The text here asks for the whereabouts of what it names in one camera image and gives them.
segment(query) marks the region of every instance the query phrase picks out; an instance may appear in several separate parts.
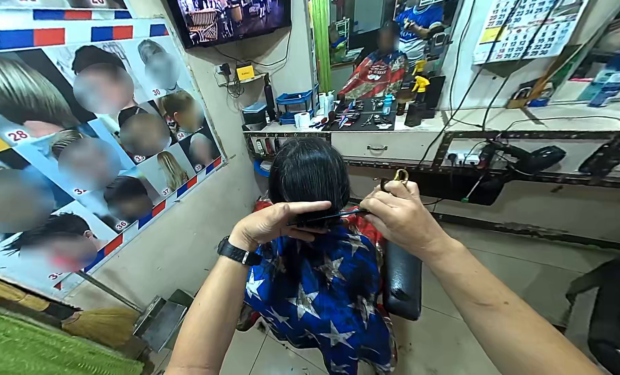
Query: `mirror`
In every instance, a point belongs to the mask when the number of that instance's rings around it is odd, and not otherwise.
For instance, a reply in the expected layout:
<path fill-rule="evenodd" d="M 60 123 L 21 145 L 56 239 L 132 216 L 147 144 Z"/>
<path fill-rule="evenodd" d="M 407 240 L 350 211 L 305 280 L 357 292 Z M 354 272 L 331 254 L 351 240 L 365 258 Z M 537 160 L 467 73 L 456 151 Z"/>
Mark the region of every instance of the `mirror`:
<path fill-rule="evenodd" d="M 443 58 L 461 2 L 332 0 L 327 25 L 331 83 L 326 91 L 344 93 L 347 99 L 393 94 L 399 102 L 413 100 L 415 77 L 444 75 Z M 314 0 L 311 6 L 320 3 Z M 320 35 L 314 31 L 315 46 L 324 42 Z M 322 65 L 320 56 L 318 67 Z"/>

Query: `hand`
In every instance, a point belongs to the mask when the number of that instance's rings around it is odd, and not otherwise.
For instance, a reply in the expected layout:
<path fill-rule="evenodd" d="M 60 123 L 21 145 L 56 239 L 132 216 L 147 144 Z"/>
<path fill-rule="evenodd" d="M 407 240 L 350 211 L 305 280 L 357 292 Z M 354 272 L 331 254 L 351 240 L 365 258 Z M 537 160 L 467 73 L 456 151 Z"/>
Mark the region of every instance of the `hand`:
<path fill-rule="evenodd" d="M 330 201 L 276 203 L 253 212 L 239 221 L 231 231 L 229 243 L 243 250 L 254 251 L 257 245 L 281 235 L 288 235 L 303 241 L 314 241 L 313 233 L 325 233 L 325 231 L 312 228 L 301 230 L 295 226 L 287 226 L 287 223 L 295 215 L 321 211 L 330 207 Z"/>
<path fill-rule="evenodd" d="M 365 219 L 385 238 L 422 260 L 458 244 L 423 206 L 416 183 L 390 181 L 384 188 L 391 193 L 377 186 L 359 206 L 372 213 Z"/>

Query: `barber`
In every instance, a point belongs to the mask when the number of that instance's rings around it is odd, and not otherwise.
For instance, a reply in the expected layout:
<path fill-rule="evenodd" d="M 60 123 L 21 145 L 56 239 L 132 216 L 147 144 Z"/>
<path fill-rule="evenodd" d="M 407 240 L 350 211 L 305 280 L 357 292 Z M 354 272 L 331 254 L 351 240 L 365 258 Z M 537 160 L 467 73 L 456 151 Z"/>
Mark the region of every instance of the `barber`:
<path fill-rule="evenodd" d="M 439 279 L 481 347 L 508 374 L 601 375 L 597 366 L 541 318 L 426 210 L 416 183 L 391 181 L 362 202 L 366 216 L 388 240 L 424 261 Z M 238 222 L 229 243 L 254 251 L 281 235 L 312 241 L 314 234 L 287 223 L 319 211 L 328 201 L 278 203 Z M 199 290 L 176 341 L 167 375 L 218 374 L 243 304 L 248 266 L 221 256 Z"/>

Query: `wristwatch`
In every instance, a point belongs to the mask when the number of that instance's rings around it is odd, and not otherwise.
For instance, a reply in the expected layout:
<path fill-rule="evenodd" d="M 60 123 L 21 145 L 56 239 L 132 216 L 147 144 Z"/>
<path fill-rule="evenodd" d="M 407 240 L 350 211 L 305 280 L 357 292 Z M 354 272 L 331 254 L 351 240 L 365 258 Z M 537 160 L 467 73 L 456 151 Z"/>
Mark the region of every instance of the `wristwatch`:
<path fill-rule="evenodd" d="M 261 263 L 261 256 L 254 251 L 245 251 L 229 243 L 229 236 L 224 237 L 217 246 L 217 253 L 231 258 L 246 266 L 258 266 Z"/>

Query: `television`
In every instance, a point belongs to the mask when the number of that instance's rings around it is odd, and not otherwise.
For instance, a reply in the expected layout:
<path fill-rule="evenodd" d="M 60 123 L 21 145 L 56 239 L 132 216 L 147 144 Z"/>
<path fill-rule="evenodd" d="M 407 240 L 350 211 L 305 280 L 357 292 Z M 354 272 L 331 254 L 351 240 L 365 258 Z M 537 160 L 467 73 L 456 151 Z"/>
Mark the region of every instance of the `television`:
<path fill-rule="evenodd" d="M 167 0 L 185 48 L 210 47 L 291 26 L 291 0 Z"/>

